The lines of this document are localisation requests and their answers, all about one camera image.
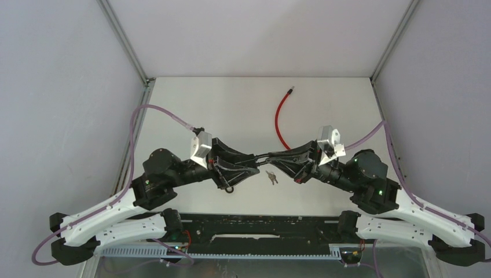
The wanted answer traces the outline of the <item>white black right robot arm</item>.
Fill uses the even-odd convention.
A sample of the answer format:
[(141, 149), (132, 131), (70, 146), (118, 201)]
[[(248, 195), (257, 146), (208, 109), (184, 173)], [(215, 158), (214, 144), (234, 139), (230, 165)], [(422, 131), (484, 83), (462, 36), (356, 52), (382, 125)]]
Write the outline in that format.
[(487, 262), (486, 246), (475, 236), (484, 228), (480, 214), (455, 214), (411, 195), (400, 182), (387, 178), (388, 166), (371, 149), (357, 152), (347, 163), (338, 140), (311, 141), (301, 147), (271, 152), (271, 164), (303, 184), (311, 179), (350, 192), (350, 200), (372, 218), (397, 218), (410, 227), (429, 232), (423, 243), (437, 258), (457, 266)]

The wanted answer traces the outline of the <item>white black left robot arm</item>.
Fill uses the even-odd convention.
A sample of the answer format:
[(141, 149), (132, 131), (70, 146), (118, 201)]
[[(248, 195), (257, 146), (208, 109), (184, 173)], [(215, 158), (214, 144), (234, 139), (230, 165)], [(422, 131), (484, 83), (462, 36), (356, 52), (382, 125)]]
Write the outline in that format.
[(143, 174), (115, 196), (80, 213), (52, 214), (50, 229), (57, 237), (50, 245), (52, 257), (69, 266), (124, 243), (163, 237), (176, 241), (183, 234), (176, 214), (169, 209), (154, 212), (177, 197), (176, 187), (211, 180), (229, 192), (259, 173), (258, 156), (234, 150), (218, 138), (196, 141), (189, 159), (157, 149), (143, 162)]

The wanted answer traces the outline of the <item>key bunch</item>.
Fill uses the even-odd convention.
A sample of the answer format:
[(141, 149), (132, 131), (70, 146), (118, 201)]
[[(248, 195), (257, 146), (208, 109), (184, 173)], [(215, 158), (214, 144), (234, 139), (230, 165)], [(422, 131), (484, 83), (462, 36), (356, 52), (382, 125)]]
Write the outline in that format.
[(276, 185), (279, 183), (274, 172), (266, 171), (266, 174), (268, 176), (268, 179), (270, 179), (272, 185)]

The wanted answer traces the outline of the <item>black padlock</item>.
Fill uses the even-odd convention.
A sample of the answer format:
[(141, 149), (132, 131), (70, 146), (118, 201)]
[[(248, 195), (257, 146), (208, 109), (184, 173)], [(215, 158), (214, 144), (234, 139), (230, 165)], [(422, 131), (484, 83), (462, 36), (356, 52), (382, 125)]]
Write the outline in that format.
[(264, 166), (270, 163), (270, 159), (274, 157), (274, 153), (263, 153), (259, 155), (254, 155), (253, 164), (256, 167)]

